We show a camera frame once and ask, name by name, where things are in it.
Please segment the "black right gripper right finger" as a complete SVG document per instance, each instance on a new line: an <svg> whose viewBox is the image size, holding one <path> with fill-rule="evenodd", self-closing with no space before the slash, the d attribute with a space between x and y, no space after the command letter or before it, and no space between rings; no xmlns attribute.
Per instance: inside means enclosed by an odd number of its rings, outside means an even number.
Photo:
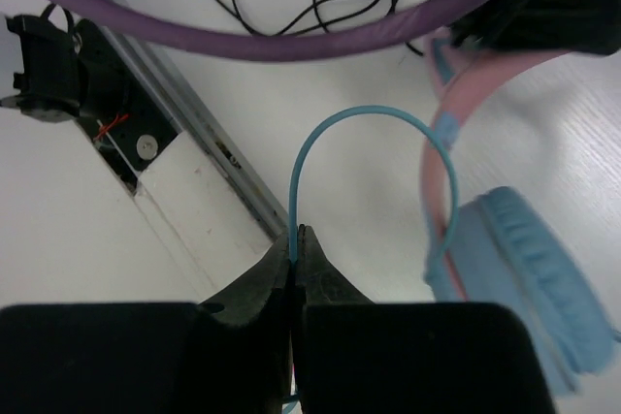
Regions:
<svg viewBox="0 0 621 414"><path fill-rule="evenodd" d="M494 303L371 303L298 231L294 367L306 413L551 413L520 319Z"/></svg>

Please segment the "pink blue cat-ear headphones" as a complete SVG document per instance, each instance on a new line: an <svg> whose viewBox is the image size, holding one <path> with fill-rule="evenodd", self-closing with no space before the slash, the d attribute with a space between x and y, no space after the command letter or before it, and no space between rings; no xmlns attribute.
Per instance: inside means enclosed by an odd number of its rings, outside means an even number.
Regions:
<svg viewBox="0 0 621 414"><path fill-rule="evenodd" d="M557 57L554 50L462 51L444 31L425 40L439 107L423 149L421 202L430 246L425 281L440 302L497 303L525 324L550 392L575 394L582 374L612 362L620 334L548 225L512 188L457 201L449 153L461 128L499 87Z"/></svg>

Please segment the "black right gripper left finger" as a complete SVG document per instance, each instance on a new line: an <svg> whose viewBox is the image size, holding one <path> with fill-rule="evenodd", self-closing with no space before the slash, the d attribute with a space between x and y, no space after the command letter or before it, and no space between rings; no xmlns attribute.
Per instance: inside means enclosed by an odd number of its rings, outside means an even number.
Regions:
<svg viewBox="0 0 621 414"><path fill-rule="evenodd" d="M5 413L279 413L291 390L295 243L201 303L1 311Z"/></svg>

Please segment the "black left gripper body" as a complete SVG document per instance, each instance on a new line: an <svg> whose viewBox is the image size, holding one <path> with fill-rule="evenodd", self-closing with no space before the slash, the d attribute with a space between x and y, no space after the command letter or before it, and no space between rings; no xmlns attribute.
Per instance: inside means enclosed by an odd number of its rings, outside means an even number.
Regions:
<svg viewBox="0 0 621 414"><path fill-rule="evenodd" d="M620 49L620 0L489 0L449 29L456 47L609 56Z"/></svg>

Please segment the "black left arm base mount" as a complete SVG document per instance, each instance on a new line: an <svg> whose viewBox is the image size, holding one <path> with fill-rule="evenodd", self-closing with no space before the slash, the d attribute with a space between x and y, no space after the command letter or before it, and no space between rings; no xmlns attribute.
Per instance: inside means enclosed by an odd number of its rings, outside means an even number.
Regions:
<svg viewBox="0 0 621 414"><path fill-rule="evenodd" d="M66 12L1 17L1 106L45 123L75 122L117 178L140 174L178 135L100 29Z"/></svg>

